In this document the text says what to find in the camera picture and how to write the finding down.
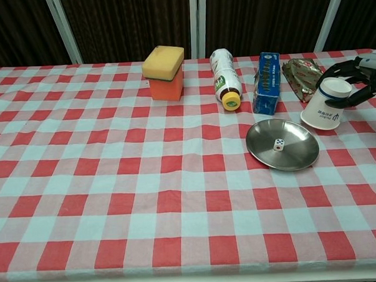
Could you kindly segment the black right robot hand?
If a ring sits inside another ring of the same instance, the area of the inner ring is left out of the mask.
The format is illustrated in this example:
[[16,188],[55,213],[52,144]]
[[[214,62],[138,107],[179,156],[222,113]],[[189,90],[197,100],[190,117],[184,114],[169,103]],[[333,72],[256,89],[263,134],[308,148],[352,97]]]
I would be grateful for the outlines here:
[[328,68],[316,84],[318,89],[326,77],[346,77],[349,84],[363,83],[365,87],[349,97],[328,98],[325,104],[335,109],[359,105],[376,96],[376,52],[365,53],[350,61],[339,62]]

